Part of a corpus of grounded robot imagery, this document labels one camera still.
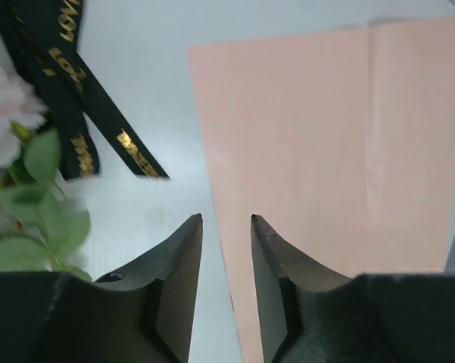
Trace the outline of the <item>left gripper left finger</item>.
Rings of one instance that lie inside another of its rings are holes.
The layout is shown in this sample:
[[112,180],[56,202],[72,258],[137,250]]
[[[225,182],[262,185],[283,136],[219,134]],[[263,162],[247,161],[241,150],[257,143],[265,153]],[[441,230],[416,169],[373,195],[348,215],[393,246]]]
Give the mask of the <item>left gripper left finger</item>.
[[202,217],[88,282],[69,272],[0,273],[0,362],[186,362]]

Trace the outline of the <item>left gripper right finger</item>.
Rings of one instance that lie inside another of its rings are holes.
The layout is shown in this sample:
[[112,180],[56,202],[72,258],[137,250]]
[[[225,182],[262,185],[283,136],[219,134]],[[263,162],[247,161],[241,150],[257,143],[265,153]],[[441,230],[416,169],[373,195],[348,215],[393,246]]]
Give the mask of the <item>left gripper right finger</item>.
[[455,362],[455,275],[344,276],[251,218],[266,362]]

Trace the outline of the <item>pale pink fake flower stem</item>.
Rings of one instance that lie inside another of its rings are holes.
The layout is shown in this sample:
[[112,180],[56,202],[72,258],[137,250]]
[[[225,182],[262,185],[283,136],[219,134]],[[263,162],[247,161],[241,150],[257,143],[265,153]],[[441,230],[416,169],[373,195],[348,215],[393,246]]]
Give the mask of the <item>pale pink fake flower stem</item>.
[[55,177],[58,133],[40,132],[48,108],[34,87],[0,67],[0,271],[66,271],[91,229],[87,210],[71,210]]

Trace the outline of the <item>pink wrapping paper sheet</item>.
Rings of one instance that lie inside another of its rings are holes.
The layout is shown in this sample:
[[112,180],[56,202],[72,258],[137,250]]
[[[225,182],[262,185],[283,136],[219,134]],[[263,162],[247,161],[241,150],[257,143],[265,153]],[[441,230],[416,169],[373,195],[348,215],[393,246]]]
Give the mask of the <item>pink wrapping paper sheet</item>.
[[263,359],[251,216],[323,265],[440,272],[455,179],[455,16],[196,45],[242,358]]

